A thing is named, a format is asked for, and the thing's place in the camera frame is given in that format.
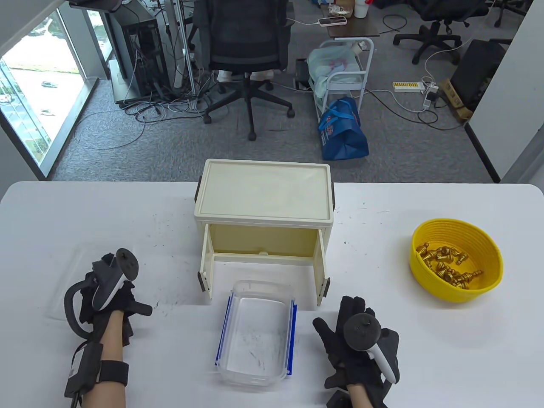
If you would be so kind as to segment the person's left hand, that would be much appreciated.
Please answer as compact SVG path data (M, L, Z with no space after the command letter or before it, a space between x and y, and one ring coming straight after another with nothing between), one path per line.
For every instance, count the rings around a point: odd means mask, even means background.
M137 258L123 247L116 253L107 253L100 261L93 263L92 271L86 276L87 284L80 290L83 300L79 322L93 327L85 335L87 340L99 342L113 312L121 312L122 345L130 344L130 338L134 335L130 317L152 314L152 307L136 301L133 295L134 281L138 273Z

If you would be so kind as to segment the person's right hand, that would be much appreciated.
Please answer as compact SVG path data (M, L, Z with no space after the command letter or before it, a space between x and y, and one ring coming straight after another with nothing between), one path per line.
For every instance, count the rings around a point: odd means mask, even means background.
M335 371L324 382L335 390L327 406L384 408L400 380L398 332L383 328L362 297L342 297L335 329L322 318L312 324Z

